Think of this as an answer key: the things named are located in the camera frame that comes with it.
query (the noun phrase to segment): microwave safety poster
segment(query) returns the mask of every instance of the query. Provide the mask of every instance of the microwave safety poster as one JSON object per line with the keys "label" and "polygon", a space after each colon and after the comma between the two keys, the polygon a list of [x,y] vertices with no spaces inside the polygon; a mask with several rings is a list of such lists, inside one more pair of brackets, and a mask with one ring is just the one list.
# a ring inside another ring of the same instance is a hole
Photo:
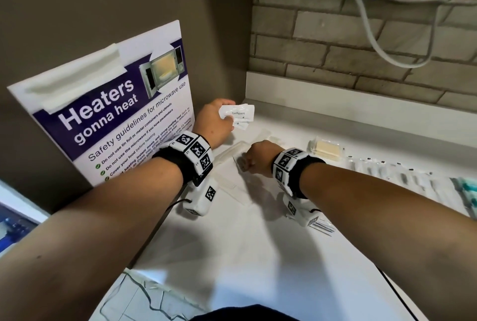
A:
{"label": "microwave safety poster", "polygon": [[194,124],[179,21],[8,89],[93,186]]}

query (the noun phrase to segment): person's right hand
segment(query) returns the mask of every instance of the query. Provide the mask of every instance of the person's right hand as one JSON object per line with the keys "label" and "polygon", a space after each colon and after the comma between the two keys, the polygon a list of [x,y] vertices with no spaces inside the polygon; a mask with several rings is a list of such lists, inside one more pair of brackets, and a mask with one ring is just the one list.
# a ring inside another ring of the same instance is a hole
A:
{"label": "person's right hand", "polygon": [[271,162],[283,150],[281,146],[268,140],[252,144],[250,150],[245,154],[248,171],[252,174],[262,174],[271,178]]}

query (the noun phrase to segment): microwave image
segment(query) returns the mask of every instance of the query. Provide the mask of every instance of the microwave image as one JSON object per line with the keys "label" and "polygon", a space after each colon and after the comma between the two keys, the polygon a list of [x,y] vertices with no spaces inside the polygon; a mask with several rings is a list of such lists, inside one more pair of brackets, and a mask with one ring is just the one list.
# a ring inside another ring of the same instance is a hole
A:
{"label": "microwave image", "polygon": [[156,92],[185,71],[181,47],[164,53],[151,62],[139,66],[147,95],[152,98]]}

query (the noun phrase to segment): black wristband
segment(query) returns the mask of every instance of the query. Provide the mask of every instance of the black wristband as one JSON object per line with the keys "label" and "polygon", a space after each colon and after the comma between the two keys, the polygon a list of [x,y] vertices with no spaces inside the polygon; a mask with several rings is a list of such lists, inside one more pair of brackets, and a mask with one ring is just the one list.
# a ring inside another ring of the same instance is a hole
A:
{"label": "black wristband", "polygon": [[159,149],[157,153],[152,155],[152,157],[163,158],[176,164],[182,173],[183,185],[191,181],[196,175],[194,164],[192,164],[192,162],[190,162],[187,156],[179,150],[172,149],[170,147],[162,148]]}
{"label": "black wristband", "polygon": [[300,178],[303,171],[311,164],[315,162],[325,163],[320,158],[308,156],[307,158],[298,160],[295,166],[289,172],[288,186],[290,187],[293,195],[297,198],[308,199],[300,189]]}

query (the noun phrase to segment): white tile floor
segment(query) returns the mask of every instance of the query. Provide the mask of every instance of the white tile floor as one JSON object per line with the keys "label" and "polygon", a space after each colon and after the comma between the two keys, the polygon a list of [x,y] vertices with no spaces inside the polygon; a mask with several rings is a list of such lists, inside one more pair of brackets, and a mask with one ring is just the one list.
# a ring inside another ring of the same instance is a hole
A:
{"label": "white tile floor", "polygon": [[149,301],[143,291],[128,276],[122,274],[104,295],[90,321],[167,321],[170,319],[181,321],[190,320],[194,316],[205,313],[172,292],[163,290],[157,283],[141,278],[135,273],[130,274],[147,290],[151,298],[151,307],[161,309],[165,314],[150,309]]}

